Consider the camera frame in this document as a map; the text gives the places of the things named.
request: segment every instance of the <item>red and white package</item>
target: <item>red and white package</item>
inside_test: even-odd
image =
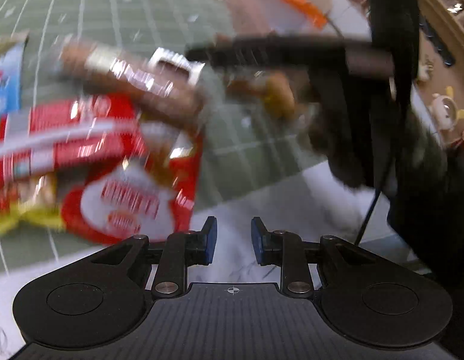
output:
[[[146,154],[126,96],[60,100],[0,118],[0,189],[62,167]]]
[[[85,186],[72,190],[63,201],[67,229],[105,244],[135,234],[165,240],[172,232],[188,231],[202,138],[193,140],[193,150],[181,151],[185,155],[177,155],[177,147],[169,149],[165,161],[159,152],[152,152],[145,165],[124,159],[92,169]]]

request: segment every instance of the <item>blue snack bag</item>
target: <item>blue snack bag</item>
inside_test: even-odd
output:
[[[0,115],[20,109],[20,72],[28,32],[0,36]]]

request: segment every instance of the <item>yellow toy ear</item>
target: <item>yellow toy ear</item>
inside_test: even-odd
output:
[[[459,109],[457,111],[457,120],[464,119],[464,109]]]
[[[447,94],[448,97],[451,99],[454,98],[454,89],[451,86],[446,87],[445,93]]]

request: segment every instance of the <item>green cutting mat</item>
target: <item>green cutting mat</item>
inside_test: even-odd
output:
[[[46,53],[58,35],[78,33],[150,57],[157,47],[182,53],[186,44],[211,41],[216,32],[234,33],[228,10],[218,0],[0,0],[0,35],[23,30],[30,30],[30,37],[22,69],[22,107],[80,94],[81,85],[48,73]],[[211,70],[206,68],[201,80],[213,112],[206,126],[196,211],[323,160],[302,151],[295,135],[259,107],[226,99],[221,78]],[[71,234],[22,224],[0,239],[0,272],[58,260],[90,246]]]

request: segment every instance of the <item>orange object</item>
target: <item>orange object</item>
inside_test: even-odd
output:
[[[324,14],[311,2],[307,0],[282,0],[291,5],[298,11],[302,12],[318,29],[322,29],[327,24],[327,18]]]

